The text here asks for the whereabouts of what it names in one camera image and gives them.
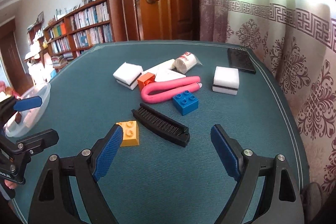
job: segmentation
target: wooden bookcase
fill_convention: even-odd
[[[86,26],[84,28],[77,29],[77,30],[74,30],[74,31],[72,30],[71,16],[73,16],[73,15],[77,14],[78,12],[81,12],[85,9],[88,9],[92,6],[99,5],[103,2],[107,2],[107,8],[108,8],[108,13],[109,13],[109,17],[110,17],[109,20],[104,21],[104,22],[100,22],[100,23],[96,23],[96,24],[92,24],[92,25],[89,25],[89,26]],[[51,28],[53,28],[54,26],[58,25],[61,22],[64,22],[64,24],[65,24],[66,34],[55,37],[54,39],[50,39],[51,37],[50,37],[49,30]],[[61,54],[64,54],[64,53],[72,52],[73,58],[78,57],[77,53],[76,53],[77,51],[88,50],[93,46],[77,48],[76,44],[75,44],[75,41],[73,39],[73,35],[77,32],[84,31],[86,29],[90,29],[90,28],[97,27],[97,26],[106,25],[106,24],[110,24],[113,42],[121,42],[121,41],[126,41],[127,40],[122,0],[96,0],[96,1],[90,2],[88,4],[85,4],[82,7],[78,8],[77,10],[68,13],[64,17],[62,17],[59,20],[57,20],[56,22],[54,22],[52,25],[49,25],[48,27],[46,27],[44,29],[44,36],[45,36],[46,41],[48,43],[49,55],[54,56],[54,55],[61,55]],[[60,38],[63,38],[63,37],[68,38],[70,50],[59,52],[59,53],[56,53],[56,54],[53,53],[51,43],[53,41],[56,41],[56,40],[58,40]]]

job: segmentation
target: pink foam hair roller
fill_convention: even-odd
[[[202,87],[201,79],[198,76],[190,76],[166,82],[155,82],[146,85],[141,91],[141,98],[145,103],[156,104],[173,98],[176,94],[185,90],[195,92]],[[166,90],[161,93],[149,95],[153,91]]]

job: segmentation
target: plastic container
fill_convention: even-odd
[[[15,122],[15,115],[11,117],[5,124],[5,133],[8,137],[22,137],[26,135],[29,130],[39,121],[43,115],[50,99],[50,84],[45,83],[36,85],[27,90],[22,96],[22,99],[40,96],[42,98],[42,105],[37,108],[28,109],[20,112],[22,115],[21,122]]]

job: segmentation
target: curtain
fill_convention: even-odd
[[[251,48],[278,81],[325,197],[336,184],[335,18],[335,0],[201,0],[201,40]]]

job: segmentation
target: table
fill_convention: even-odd
[[[210,141],[211,127],[219,123],[243,148],[258,155],[284,154],[300,188],[309,182],[308,163],[286,99],[267,68],[248,50],[256,74],[239,72],[236,96],[212,92],[216,66],[228,66],[227,49],[237,45],[187,41],[121,42],[97,45],[76,58],[51,80],[49,105],[30,131],[57,130],[57,145],[32,157],[26,185],[18,187],[14,205],[25,221],[40,172],[51,154],[73,156],[91,148],[116,122],[133,120],[132,108],[141,102],[138,88],[131,91],[112,74],[123,63],[146,70],[186,51],[202,62],[187,72],[201,77],[195,93],[199,108],[181,116],[171,101],[154,109],[189,127],[190,142],[179,147],[140,125],[140,146],[122,147],[100,189],[120,224],[212,224],[235,186]],[[73,195],[82,220],[89,222],[75,179]],[[253,218],[263,186],[259,178],[245,220]]]

